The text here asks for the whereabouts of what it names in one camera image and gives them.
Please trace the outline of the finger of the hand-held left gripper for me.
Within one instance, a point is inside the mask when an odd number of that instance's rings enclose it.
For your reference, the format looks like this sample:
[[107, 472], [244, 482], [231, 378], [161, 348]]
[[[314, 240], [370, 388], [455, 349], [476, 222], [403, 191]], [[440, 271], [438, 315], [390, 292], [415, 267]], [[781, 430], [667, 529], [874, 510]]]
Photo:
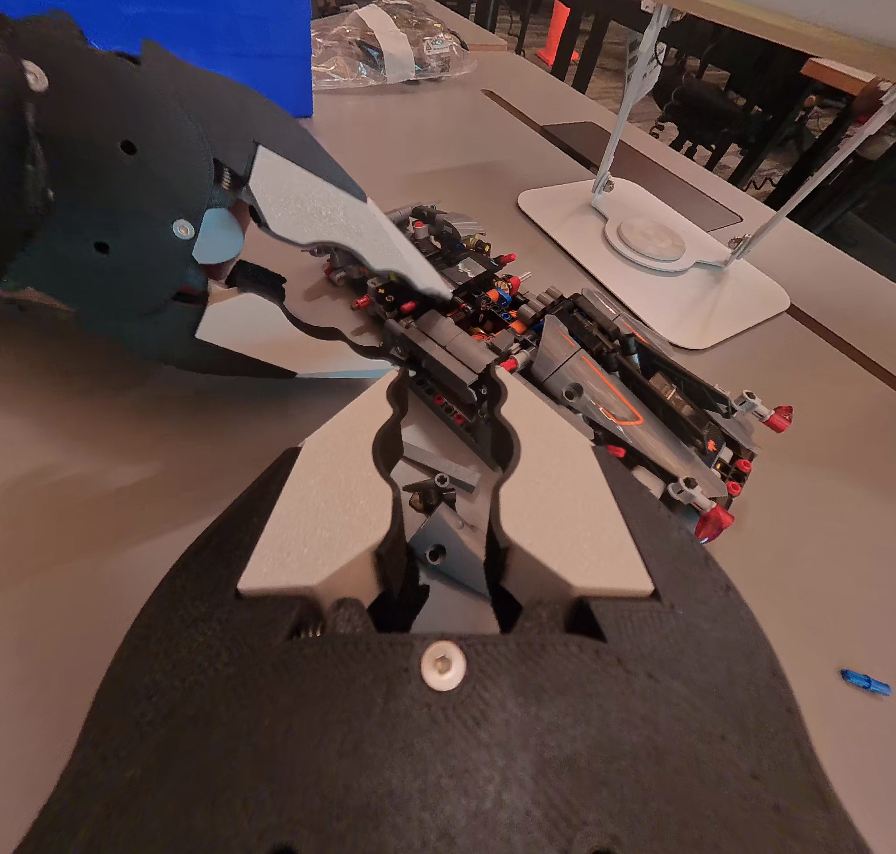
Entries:
[[290, 277], [236, 262], [210, 288], [196, 337], [297, 378], [375, 380], [392, 371], [383, 359], [378, 324], [351, 309], [356, 293], [334, 286], [316, 260], [302, 260]]
[[334, 245], [377, 275], [394, 273], [418, 292], [448, 300], [452, 290], [370, 200], [359, 199], [259, 145], [246, 185], [265, 228], [309, 248]]

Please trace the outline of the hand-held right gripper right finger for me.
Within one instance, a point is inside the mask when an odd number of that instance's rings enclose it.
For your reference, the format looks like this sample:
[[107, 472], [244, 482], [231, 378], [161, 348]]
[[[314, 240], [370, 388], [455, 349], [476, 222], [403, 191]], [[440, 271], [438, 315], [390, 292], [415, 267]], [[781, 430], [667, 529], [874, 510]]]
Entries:
[[492, 526], [518, 601], [645, 599], [655, 590], [594, 445], [505, 369], [497, 431], [510, 438]]

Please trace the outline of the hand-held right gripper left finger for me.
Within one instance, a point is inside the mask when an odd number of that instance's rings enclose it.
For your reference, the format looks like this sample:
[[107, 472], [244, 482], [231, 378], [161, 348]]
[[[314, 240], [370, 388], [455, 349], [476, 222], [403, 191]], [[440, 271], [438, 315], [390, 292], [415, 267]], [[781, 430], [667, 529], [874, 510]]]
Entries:
[[245, 597], [373, 601], [408, 563], [399, 488], [407, 373], [393, 369], [299, 448], [238, 581]]

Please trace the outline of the grey black lego car model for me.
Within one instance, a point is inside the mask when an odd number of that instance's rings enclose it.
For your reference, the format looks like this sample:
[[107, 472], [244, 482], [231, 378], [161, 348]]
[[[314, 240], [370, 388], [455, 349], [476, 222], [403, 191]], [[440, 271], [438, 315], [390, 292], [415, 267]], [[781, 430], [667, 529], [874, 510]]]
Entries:
[[788, 430], [793, 407], [711, 385], [602, 289], [567, 296], [524, 290], [516, 255], [495, 251], [467, 215], [409, 205], [389, 215], [438, 271], [452, 298], [437, 302], [376, 274], [349, 251], [319, 245], [324, 274], [349, 286], [351, 309], [378, 322], [385, 354], [412, 373], [417, 396], [485, 462], [492, 456], [487, 375], [503, 369], [558, 408], [589, 442], [617, 457], [657, 498], [695, 522], [701, 543], [730, 527], [749, 479], [752, 424]]

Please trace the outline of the white book stand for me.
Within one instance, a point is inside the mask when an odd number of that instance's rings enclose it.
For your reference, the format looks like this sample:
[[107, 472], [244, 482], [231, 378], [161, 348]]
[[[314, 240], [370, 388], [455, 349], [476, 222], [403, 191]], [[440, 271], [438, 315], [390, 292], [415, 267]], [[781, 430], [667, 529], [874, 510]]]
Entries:
[[635, 95], [674, 12], [862, 67], [894, 83], [894, 0], [642, 0], [651, 19], [590, 193], [584, 182], [535, 188], [518, 205], [576, 263], [672, 344], [703, 350], [785, 312], [784, 288], [747, 256], [894, 117], [894, 85], [846, 143], [758, 230], [714, 238], [646, 188], [613, 172]]

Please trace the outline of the black angled lego piece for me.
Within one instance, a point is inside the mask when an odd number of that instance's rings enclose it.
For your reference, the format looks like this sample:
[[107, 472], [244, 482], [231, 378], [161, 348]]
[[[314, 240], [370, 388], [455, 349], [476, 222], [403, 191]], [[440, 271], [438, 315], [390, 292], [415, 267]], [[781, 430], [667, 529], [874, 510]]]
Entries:
[[442, 506], [456, 511], [454, 482], [443, 472], [431, 479], [410, 483], [402, 488], [402, 492], [409, 494], [409, 507], [425, 516], [430, 516]]

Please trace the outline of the dark grey curved lego panel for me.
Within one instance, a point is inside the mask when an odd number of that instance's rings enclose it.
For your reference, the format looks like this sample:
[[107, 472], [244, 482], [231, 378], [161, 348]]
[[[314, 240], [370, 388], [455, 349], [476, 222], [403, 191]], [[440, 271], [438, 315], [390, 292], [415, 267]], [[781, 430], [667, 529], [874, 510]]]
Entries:
[[486, 545], [486, 534], [445, 503], [431, 512], [409, 541], [411, 553], [423, 565], [488, 599]]

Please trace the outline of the grey flat lego tile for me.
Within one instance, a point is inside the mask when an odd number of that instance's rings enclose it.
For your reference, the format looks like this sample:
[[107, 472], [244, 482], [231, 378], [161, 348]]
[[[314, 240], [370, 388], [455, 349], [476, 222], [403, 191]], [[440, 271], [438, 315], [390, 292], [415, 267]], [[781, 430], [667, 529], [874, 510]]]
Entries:
[[454, 487], [467, 493], [475, 492], [481, 474], [474, 469], [460, 465], [442, 455], [433, 453], [408, 441], [403, 441], [403, 460], [433, 475], [445, 475]]

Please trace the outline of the blue plastic bin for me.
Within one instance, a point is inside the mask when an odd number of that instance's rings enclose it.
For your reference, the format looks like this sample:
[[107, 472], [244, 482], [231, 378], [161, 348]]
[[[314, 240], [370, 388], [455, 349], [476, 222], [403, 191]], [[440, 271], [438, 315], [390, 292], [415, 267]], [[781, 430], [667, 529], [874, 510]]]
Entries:
[[313, 115], [312, 0], [1, 0], [1, 9], [15, 19], [62, 11], [106, 51], [136, 56], [155, 42], [293, 117]]

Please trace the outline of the clear plastic parts bag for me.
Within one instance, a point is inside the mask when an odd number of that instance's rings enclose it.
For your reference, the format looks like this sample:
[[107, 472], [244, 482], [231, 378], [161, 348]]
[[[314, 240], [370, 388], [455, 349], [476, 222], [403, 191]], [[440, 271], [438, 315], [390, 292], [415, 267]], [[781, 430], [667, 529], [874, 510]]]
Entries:
[[476, 59], [422, 0], [376, 0], [311, 22], [313, 93], [466, 76]]

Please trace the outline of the orange traffic cone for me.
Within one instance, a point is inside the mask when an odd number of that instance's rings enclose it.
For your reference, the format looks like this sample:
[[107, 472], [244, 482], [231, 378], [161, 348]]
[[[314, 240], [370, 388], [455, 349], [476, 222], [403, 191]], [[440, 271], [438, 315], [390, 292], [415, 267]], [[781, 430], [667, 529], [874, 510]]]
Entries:
[[544, 46], [536, 53], [536, 57], [546, 67], [553, 68], [556, 60], [557, 51], [566, 30], [566, 24], [569, 20], [571, 10], [560, 0], [554, 0], [554, 6], [548, 25], [546, 42]]

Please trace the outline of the black chair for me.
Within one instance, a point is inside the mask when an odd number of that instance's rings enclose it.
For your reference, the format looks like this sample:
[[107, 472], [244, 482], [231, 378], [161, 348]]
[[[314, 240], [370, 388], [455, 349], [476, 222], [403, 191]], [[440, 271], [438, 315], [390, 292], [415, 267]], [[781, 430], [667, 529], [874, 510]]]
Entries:
[[803, 72], [808, 54], [692, 15], [672, 21], [659, 41], [674, 51], [651, 92], [658, 123], [677, 130], [670, 146], [689, 158], [705, 149], [709, 170], [736, 147], [741, 159], [728, 182], [742, 190], [790, 144], [795, 167], [814, 171], [835, 147], [834, 134], [870, 118], [890, 87], [874, 77], [849, 97]]

